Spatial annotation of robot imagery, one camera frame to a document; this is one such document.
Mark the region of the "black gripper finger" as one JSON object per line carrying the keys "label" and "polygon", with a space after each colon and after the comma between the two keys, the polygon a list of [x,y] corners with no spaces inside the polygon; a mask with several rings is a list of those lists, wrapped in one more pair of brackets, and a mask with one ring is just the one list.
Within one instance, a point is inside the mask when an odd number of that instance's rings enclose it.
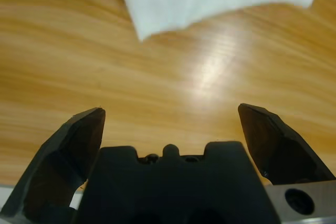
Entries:
{"label": "black gripper finger", "polygon": [[245,103],[238,113],[249,153],[273,185],[335,180],[309,144],[278,115]]}
{"label": "black gripper finger", "polygon": [[37,151],[1,209],[2,219],[73,219],[70,206],[101,146],[106,112],[72,116]]}

